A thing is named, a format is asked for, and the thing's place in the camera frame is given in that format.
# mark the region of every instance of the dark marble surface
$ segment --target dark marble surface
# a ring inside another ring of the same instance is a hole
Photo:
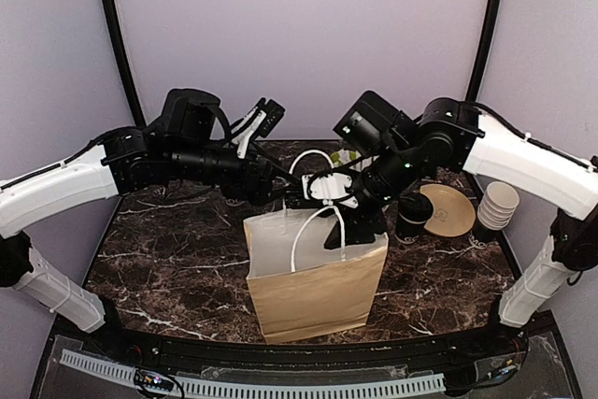
[[[285,167],[303,150],[332,152],[340,143],[266,142]],[[308,156],[298,173],[325,167]],[[437,180],[465,193],[463,176]],[[242,221],[274,210],[228,205],[220,192],[180,199],[204,187],[150,188],[124,199],[93,264],[87,287],[112,298],[130,329],[213,341],[262,343],[245,278],[249,256]],[[393,229],[394,207],[387,210]],[[491,301],[514,279],[496,243],[470,247],[467,237],[422,236],[391,243],[366,326],[298,343],[357,343],[439,335],[482,326]]]

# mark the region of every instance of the brown paper bag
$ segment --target brown paper bag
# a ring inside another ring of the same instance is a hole
[[[323,245],[336,217],[311,217],[315,215],[313,209],[280,210],[244,221],[250,256],[247,283],[267,343],[330,334],[367,322],[388,236],[379,235],[368,245],[328,250]]]

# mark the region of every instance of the white wall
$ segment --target white wall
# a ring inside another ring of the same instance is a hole
[[[100,0],[0,0],[0,179],[62,159],[131,122]],[[48,260],[82,281],[114,209],[73,209],[27,229]],[[0,289],[0,397],[29,397],[52,316]]]
[[[575,155],[598,153],[598,0],[503,0],[480,101]],[[523,267],[556,210],[526,196],[508,229]],[[548,303],[585,397],[598,397],[598,270]]]
[[[172,87],[215,93],[235,119],[261,96],[272,137],[332,137],[367,90],[418,115],[463,98],[486,0],[118,0],[149,119]]]

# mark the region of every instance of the bag handle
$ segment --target bag handle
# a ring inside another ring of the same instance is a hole
[[[328,209],[333,209],[335,211],[335,214],[338,217],[338,222],[340,223],[340,260],[341,260],[341,262],[345,262],[345,260],[347,259],[346,254],[345,254],[345,243],[346,243],[345,242],[345,221],[343,220],[343,217],[340,215],[340,211],[338,210],[338,207],[336,207],[334,205],[325,206],[322,209],[317,210],[316,212],[311,214],[311,216],[307,219],[307,221],[305,223],[303,223],[303,226],[301,226],[301,228],[299,229],[299,232],[297,233],[297,236],[293,240],[292,250],[291,250],[291,273],[294,273],[297,271],[297,268],[295,266],[295,252],[297,251],[297,242],[299,241],[299,237],[301,236],[303,231],[307,228],[310,221],[314,220],[324,210],[328,210]]]
[[[306,150],[303,153],[301,153],[299,156],[297,156],[295,158],[295,160],[292,162],[291,168],[289,169],[289,173],[291,175],[292,175],[292,171],[295,169],[295,167],[297,166],[299,161],[301,161],[303,158],[305,158],[308,154],[319,154],[320,156],[323,156],[328,161],[330,168],[335,168],[335,163],[333,163],[333,160],[330,158],[330,156],[328,154],[326,154],[322,150],[315,150],[315,149]],[[285,215],[287,215],[287,202],[285,201],[284,197],[282,198],[282,210],[284,210]]]

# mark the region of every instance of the black cup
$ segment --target black cup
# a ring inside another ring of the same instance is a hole
[[[469,243],[476,248],[486,248],[498,236],[498,233],[500,231],[487,228],[476,217],[474,227],[471,228],[471,234],[469,235]]]
[[[427,196],[421,193],[402,196],[394,226],[396,238],[405,245],[415,242],[433,215],[434,206]]]

